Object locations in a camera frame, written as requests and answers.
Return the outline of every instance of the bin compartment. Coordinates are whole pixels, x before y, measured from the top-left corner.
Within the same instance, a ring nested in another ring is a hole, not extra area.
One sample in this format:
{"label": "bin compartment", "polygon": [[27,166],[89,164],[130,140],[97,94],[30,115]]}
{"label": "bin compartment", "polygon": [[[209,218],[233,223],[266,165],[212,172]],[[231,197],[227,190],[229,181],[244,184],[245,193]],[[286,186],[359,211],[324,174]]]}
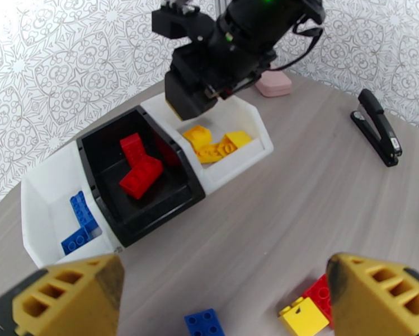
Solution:
{"label": "bin compartment", "polygon": [[[62,241],[81,227],[70,202],[77,193],[93,217],[84,221],[93,239],[65,255]],[[38,267],[122,250],[92,196],[75,141],[23,176],[21,226],[24,247]]]}
{"label": "bin compartment", "polygon": [[[164,94],[142,102],[141,106],[182,148],[206,195],[213,193],[273,151],[273,144],[257,108],[236,96],[225,101],[219,100],[212,109],[187,121],[181,121],[170,109]],[[191,143],[183,136],[196,126],[210,131],[213,143],[220,142],[227,133],[240,131],[252,140],[219,161],[202,164]]]}
{"label": "bin compartment", "polygon": [[[140,199],[119,184],[131,170],[120,140],[134,133],[164,168]],[[205,197],[182,148],[140,106],[79,137],[77,146],[93,197],[124,246]]]}

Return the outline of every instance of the table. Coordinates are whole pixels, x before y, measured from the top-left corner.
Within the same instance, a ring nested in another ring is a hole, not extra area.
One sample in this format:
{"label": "table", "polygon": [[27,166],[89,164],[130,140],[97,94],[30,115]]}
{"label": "table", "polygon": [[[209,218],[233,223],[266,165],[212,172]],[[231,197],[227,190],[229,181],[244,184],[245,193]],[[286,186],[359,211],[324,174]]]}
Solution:
{"label": "table", "polygon": [[[386,168],[349,118],[353,96],[290,78],[290,96],[240,96],[259,108],[273,154],[121,254],[120,335],[187,335],[183,316],[210,307],[228,336],[286,335],[277,312],[338,251],[419,270],[419,130],[388,115],[403,155]],[[0,203],[0,293],[35,270],[20,224],[17,186]]]}

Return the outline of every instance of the cable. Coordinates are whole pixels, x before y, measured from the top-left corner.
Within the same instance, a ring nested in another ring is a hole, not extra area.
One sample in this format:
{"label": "cable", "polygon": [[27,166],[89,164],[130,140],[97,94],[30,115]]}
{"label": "cable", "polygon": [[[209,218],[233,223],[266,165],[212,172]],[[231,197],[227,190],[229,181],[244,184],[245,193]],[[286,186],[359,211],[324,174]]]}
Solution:
{"label": "cable", "polygon": [[293,33],[298,36],[304,36],[304,37],[313,37],[312,42],[309,45],[309,48],[297,59],[292,60],[290,63],[287,63],[281,67],[275,68],[275,69],[269,69],[269,71],[282,71],[284,69],[287,69],[288,67],[291,67],[293,64],[298,63],[301,59],[303,59],[305,56],[307,56],[312,49],[317,45],[318,40],[321,38],[324,30],[322,27],[313,27],[311,29],[304,30],[302,32],[298,32],[298,26],[305,22],[305,18],[302,18],[299,20],[294,26],[293,26]]}

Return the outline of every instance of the stapler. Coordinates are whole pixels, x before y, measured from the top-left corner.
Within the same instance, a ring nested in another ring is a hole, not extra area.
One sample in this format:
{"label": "stapler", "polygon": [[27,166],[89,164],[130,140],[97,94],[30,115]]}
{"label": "stapler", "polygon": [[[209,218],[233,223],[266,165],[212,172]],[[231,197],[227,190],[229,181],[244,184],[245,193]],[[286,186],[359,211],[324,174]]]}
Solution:
{"label": "stapler", "polygon": [[399,163],[398,157],[402,155],[402,147],[393,128],[385,117],[381,104],[368,89],[361,91],[359,102],[373,121],[378,134],[358,110],[351,113],[352,121],[359,127],[388,167],[397,165]]}

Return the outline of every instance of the wall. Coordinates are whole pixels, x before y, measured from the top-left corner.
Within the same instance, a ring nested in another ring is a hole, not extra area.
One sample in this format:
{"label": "wall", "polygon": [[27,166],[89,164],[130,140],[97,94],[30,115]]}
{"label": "wall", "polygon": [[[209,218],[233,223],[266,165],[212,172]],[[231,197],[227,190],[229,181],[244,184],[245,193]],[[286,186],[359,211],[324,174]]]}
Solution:
{"label": "wall", "polygon": [[[324,7],[324,36],[291,70],[352,94],[367,87],[386,110],[419,127],[419,0],[324,0]],[[287,34],[280,64],[308,44]]]}
{"label": "wall", "polygon": [[[0,200],[81,129],[163,78],[160,0],[0,0]],[[213,0],[196,0],[214,13]]]}
{"label": "wall", "polygon": [[[0,200],[81,129],[159,81],[179,43],[150,32],[159,0],[0,0]],[[197,0],[214,13],[213,0]],[[324,0],[326,32],[293,72],[419,127],[419,0]],[[287,34],[280,62],[308,41]]]}

